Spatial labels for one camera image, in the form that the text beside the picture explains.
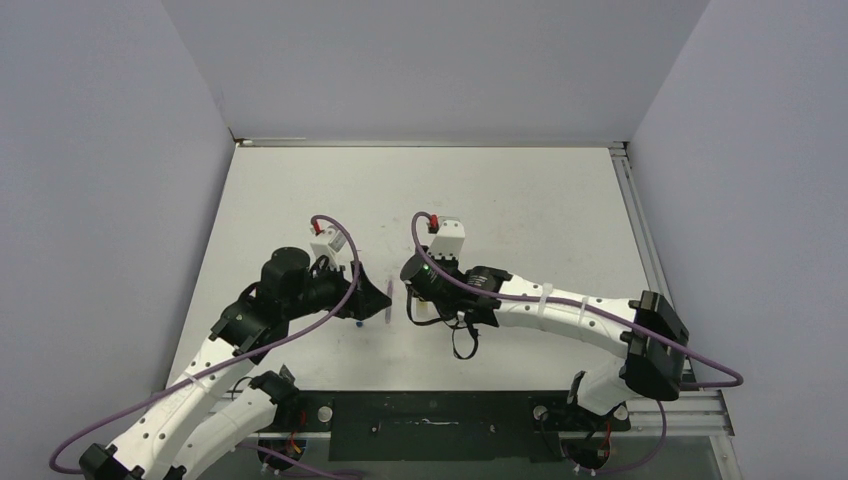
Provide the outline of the purple pen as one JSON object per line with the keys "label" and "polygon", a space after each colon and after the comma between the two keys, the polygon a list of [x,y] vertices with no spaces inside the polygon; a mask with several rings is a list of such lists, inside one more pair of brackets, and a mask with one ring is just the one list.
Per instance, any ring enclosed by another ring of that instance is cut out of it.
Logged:
{"label": "purple pen", "polygon": [[392,305],[393,305],[393,293],[394,293],[394,281],[389,278],[386,284],[385,294],[389,299],[389,305],[384,311],[384,323],[389,325],[392,319]]}

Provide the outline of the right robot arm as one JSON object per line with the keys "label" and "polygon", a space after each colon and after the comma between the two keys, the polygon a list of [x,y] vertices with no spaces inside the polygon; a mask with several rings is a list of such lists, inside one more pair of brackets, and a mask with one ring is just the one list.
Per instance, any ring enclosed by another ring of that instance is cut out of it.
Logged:
{"label": "right robot arm", "polygon": [[645,290],[633,300],[581,296],[491,267],[461,272],[455,261],[429,264],[420,255],[406,262],[400,278],[410,296],[463,326],[534,329],[607,352],[607,361],[578,372],[569,388],[565,414],[579,428],[636,397],[680,396],[685,355],[654,337],[685,346],[689,331],[660,293]]}

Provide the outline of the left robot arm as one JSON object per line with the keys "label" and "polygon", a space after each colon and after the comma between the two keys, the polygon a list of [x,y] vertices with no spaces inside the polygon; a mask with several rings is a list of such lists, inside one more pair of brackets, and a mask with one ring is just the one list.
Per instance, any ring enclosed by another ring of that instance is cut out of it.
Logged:
{"label": "left robot arm", "polygon": [[273,252],[259,281],[221,314],[183,373],[177,390],[156,401],[107,445],[80,457],[87,479],[195,479],[247,436],[289,428],[299,394],[286,368],[266,371],[216,414],[211,408],[258,365],[264,347],[287,337],[291,321],[327,311],[365,320],[391,305],[366,275],[345,279],[330,257],[296,247]]}

